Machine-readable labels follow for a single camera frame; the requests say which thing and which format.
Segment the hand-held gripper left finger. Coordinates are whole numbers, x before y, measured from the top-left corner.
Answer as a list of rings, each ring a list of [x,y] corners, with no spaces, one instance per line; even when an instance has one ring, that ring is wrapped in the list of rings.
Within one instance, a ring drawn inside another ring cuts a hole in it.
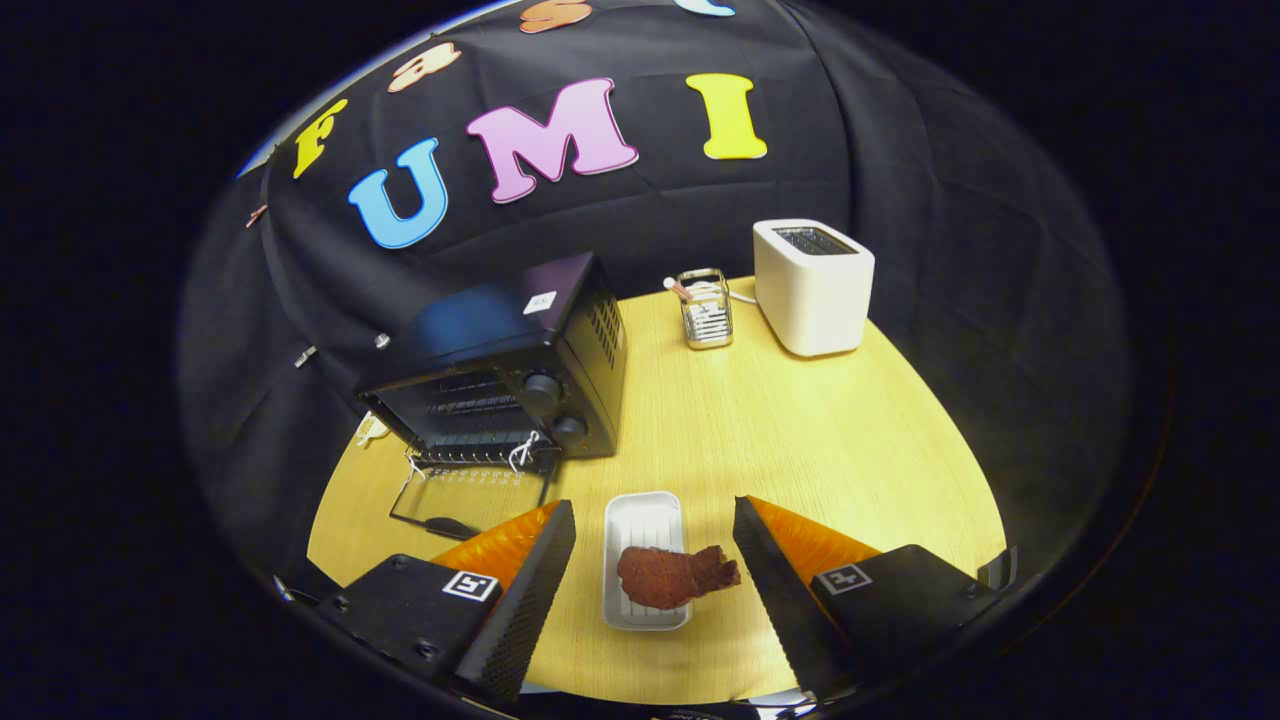
[[[576,542],[573,505],[540,506],[435,560],[393,553],[317,615],[399,679],[456,700],[518,698]]]

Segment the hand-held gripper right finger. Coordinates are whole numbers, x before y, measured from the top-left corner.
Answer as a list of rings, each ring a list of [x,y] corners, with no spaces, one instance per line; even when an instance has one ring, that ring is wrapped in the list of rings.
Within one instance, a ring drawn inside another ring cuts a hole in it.
[[[970,574],[919,544],[878,551],[753,496],[733,541],[800,691],[833,701],[937,660],[1006,591],[1006,557]]]

